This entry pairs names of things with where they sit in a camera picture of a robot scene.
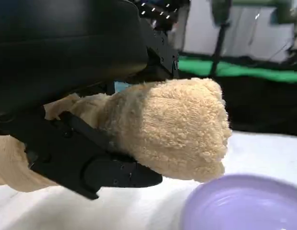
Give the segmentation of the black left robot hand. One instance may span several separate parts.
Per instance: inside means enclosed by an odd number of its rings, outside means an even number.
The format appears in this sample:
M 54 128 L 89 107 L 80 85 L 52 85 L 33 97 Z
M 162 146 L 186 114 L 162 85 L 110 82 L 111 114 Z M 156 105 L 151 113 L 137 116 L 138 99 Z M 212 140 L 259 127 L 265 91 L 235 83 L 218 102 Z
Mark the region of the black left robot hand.
M 178 76 L 178 53 L 127 0 L 0 0 L 0 135 L 24 143 L 30 171 L 88 199 L 160 174 L 108 147 L 104 132 L 44 105 L 149 69 Z

